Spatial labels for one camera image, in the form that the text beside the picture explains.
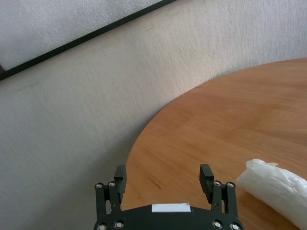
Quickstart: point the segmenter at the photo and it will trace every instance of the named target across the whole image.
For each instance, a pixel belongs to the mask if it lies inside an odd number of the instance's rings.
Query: screw
[[[221,229],[222,228],[222,224],[220,222],[218,222],[218,221],[214,221],[212,224],[217,229]]]
[[[105,224],[99,225],[97,230],[106,230],[106,225]]]
[[[228,183],[227,183],[227,186],[233,188],[235,185],[234,185],[233,183],[228,182]]]
[[[231,224],[230,227],[231,227],[232,230],[240,230],[240,229],[241,229],[241,228],[240,228],[238,225],[236,225],[236,224]]]
[[[114,228],[121,229],[124,226],[124,223],[117,221],[114,225]]]
[[[219,181],[214,181],[214,184],[215,184],[216,186],[221,186],[221,183],[220,183]]]

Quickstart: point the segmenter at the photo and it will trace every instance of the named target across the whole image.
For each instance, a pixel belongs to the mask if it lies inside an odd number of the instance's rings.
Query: wooden tabletop
[[[159,112],[128,158],[123,209],[184,202],[210,208],[200,164],[225,183],[235,182],[251,159],[307,178],[307,58],[218,77]],[[298,229],[238,187],[236,195],[246,230]]]

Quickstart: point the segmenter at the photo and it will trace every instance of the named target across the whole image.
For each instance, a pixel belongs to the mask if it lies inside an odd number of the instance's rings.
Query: black frame edge
[[[51,50],[51,51],[49,51],[49,52],[47,52],[45,54],[42,54],[42,55],[40,55],[40,56],[38,56],[38,57],[36,57],[36,58],[34,58],[32,60],[29,60],[29,61],[27,61],[27,62],[25,62],[23,64],[20,64],[19,66],[13,67],[12,69],[9,69],[7,71],[3,71],[3,73],[1,73],[1,71],[0,71],[0,81],[5,79],[5,78],[8,78],[8,77],[10,77],[10,76],[12,76],[12,75],[14,75],[16,73],[19,73],[19,72],[21,72],[21,71],[23,71],[23,70],[25,70],[27,68],[30,68],[30,67],[32,67],[32,66],[34,66],[34,65],[36,65],[36,64],[38,64],[40,62],[43,62],[43,61],[45,61],[45,60],[47,60],[49,58],[52,58],[55,55],[58,55],[58,54],[66,51],[66,50],[69,50],[69,49],[71,49],[71,48],[73,48],[75,46],[78,46],[78,45],[80,45],[83,42],[86,42],[86,41],[88,41],[88,40],[90,40],[92,38],[95,38],[95,37],[97,37],[99,35],[102,35],[102,34],[108,32],[108,31],[110,31],[112,29],[115,29],[115,28],[117,28],[117,27],[119,27],[119,26],[121,26],[121,25],[123,25],[125,23],[128,23],[128,22],[130,22],[130,21],[132,21],[134,19],[137,19],[137,18],[139,18],[139,17],[141,17],[141,16],[143,16],[143,15],[145,15],[147,13],[150,13],[150,12],[152,12],[152,11],[162,7],[162,6],[165,6],[165,5],[167,5],[167,4],[171,3],[171,2],[174,2],[174,1],[176,1],[176,0],[162,0],[160,2],[157,2],[157,3],[155,3],[155,4],[153,4],[153,5],[149,6],[149,7],[146,7],[146,8],[144,8],[144,9],[142,9],[140,11],[137,11],[137,12],[135,12],[133,14],[130,14],[130,15],[122,18],[122,19],[119,19],[118,21],[115,21],[115,22],[113,22],[113,23],[111,23],[109,25],[106,25],[106,26],[98,29],[98,30],[90,32],[89,34],[86,34],[86,35],[84,35],[82,37],[79,37],[76,40],[73,40],[73,41],[71,41],[71,42],[69,42],[67,44],[64,44],[64,45],[62,45],[62,46],[60,46],[58,48],[55,48],[55,49],[53,49],[53,50]]]

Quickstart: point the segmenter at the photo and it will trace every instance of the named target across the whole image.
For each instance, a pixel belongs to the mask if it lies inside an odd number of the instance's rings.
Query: textured wallpaper
[[[258,64],[307,57],[305,0],[178,0],[0,82],[0,223],[83,230],[165,105]]]
[[[9,70],[161,0],[0,0],[0,65]]]

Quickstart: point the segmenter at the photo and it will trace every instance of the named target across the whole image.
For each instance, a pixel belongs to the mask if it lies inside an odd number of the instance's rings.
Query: wrapped object
[[[258,159],[248,161],[246,168],[237,185],[307,230],[307,181],[276,163]]]

